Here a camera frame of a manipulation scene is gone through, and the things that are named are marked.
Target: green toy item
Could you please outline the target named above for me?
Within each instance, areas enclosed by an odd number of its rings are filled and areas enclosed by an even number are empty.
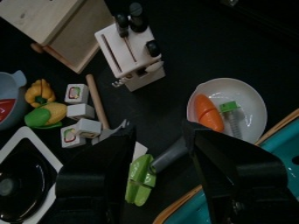
[[[146,203],[155,187],[156,176],[148,171],[152,161],[154,157],[150,154],[144,154],[130,165],[126,201],[136,204],[139,207]]]
[[[240,108],[240,106],[236,104],[235,101],[228,101],[219,105],[219,111],[228,121],[231,131],[232,131],[232,136],[238,139],[242,139],[238,118],[236,118],[236,114],[235,114],[235,111],[239,108]]]
[[[67,105],[49,102],[24,116],[24,123],[35,129],[52,129],[61,126],[61,119],[65,115]]]

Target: toy stove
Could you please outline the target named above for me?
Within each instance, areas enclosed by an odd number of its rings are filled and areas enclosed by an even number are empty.
[[[56,199],[61,168],[39,137],[21,127],[0,150],[0,223],[37,223]]]
[[[0,150],[0,224],[119,223],[135,136],[127,125],[61,163],[21,127]]]
[[[122,38],[118,24],[112,24],[95,36],[118,78],[114,87],[126,84],[128,90],[135,91],[164,77],[164,62],[150,27],[143,32],[128,29],[127,36]]]

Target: orange carrot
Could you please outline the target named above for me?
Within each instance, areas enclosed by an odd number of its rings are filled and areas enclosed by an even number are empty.
[[[222,132],[224,130],[224,123],[211,99],[204,94],[198,94],[194,105],[199,123],[212,130]]]

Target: black table surface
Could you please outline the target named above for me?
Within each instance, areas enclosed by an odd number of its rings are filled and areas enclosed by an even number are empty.
[[[112,13],[130,4],[119,2],[107,1]],[[83,73],[73,73],[51,55],[32,50],[33,41],[1,18],[0,71],[12,74],[21,70],[28,85],[44,78],[59,102],[64,101],[67,85],[87,84],[85,75],[93,74],[111,128],[128,119],[136,126],[136,140],[154,157],[182,134],[192,91],[200,83],[216,78],[239,79],[259,92],[267,108],[267,131],[299,106],[298,48],[199,0],[139,2],[163,52],[166,77],[156,82],[135,92],[126,86],[114,88],[111,83],[116,78],[102,51]],[[69,123],[71,119],[65,119],[64,125]],[[1,147],[21,126],[23,122],[0,132]],[[63,155],[72,155],[84,147],[63,149],[59,129],[35,130],[35,133]],[[199,183],[192,161],[186,156],[159,174],[146,204],[140,207],[126,204],[123,223],[152,223],[156,215]]]

